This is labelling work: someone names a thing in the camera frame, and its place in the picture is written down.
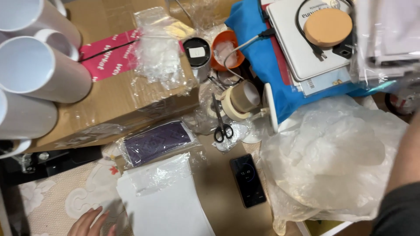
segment pink tape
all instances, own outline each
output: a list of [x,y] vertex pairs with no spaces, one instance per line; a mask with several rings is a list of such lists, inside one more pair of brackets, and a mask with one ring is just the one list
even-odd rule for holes
[[[140,34],[137,30],[130,30],[88,45],[84,45],[79,50],[81,55],[80,60],[89,58],[110,48],[132,42],[136,40],[139,35]],[[132,53],[134,45],[135,44],[133,43],[124,45],[102,55],[83,61],[81,64],[84,65],[90,72],[93,82],[132,70],[137,66],[137,59]],[[179,41],[179,45],[181,47],[181,51],[185,52],[181,41]]]

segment purple fabric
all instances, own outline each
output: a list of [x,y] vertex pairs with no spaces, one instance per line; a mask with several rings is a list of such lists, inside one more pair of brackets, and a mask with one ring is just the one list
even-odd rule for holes
[[124,140],[124,146],[133,166],[149,162],[192,140],[181,121],[168,123]]

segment blue fabric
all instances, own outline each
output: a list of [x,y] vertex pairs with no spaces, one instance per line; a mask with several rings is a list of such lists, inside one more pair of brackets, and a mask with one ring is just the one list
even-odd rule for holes
[[[231,15],[225,24],[235,31],[239,45],[267,29],[263,22],[258,1],[243,0],[232,5]],[[323,97],[347,93],[350,96],[368,95],[365,90],[358,89],[352,83],[346,83],[305,98],[302,92],[293,92],[290,85],[283,83],[273,45],[269,38],[259,38],[241,49],[241,52],[249,60],[253,71],[261,81],[270,83],[278,123],[286,120],[301,105],[317,101]]]

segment orange cup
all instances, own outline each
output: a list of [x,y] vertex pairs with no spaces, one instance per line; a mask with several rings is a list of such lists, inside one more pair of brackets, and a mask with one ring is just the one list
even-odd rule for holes
[[[211,45],[211,60],[210,60],[210,65],[213,69],[217,70],[217,71],[227,71],[227,69],[225,68],[225,66],[223,64],[220,64],[216,58],[214,57],[214,48],[215,46],[220,43],[220,42],[226,42],[226,41],[231,41],[234,44],[234,47],[237,48],[238,47],[238,40],[236,39],[236,35],[232,30],[226,30],[223,31],[221,33],[219,33],[216,38],[214,38],[213,40],[213,44]],[[245,56],[242,54],[241,51],[237,50],[236,51],[236,65],[229,67],[229,69],[233,69],[238,67],[239,65],[242,64],[242,62],[245,60]]]

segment hand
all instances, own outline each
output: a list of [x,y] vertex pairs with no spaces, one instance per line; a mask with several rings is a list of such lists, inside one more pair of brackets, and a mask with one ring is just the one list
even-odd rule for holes
[[[83,214],[74,225],[71,227],[67,236],[100,236],[102,225],[108,217],[109,211],[105,212],[98,218],[94,225],[92,225],[95,218],[101,213],[102,207],[98,207],[96,210],[90,208],[85,214]],[[108,236],[116,236],[115,234],[116,225],[113,225],[108,232]]]

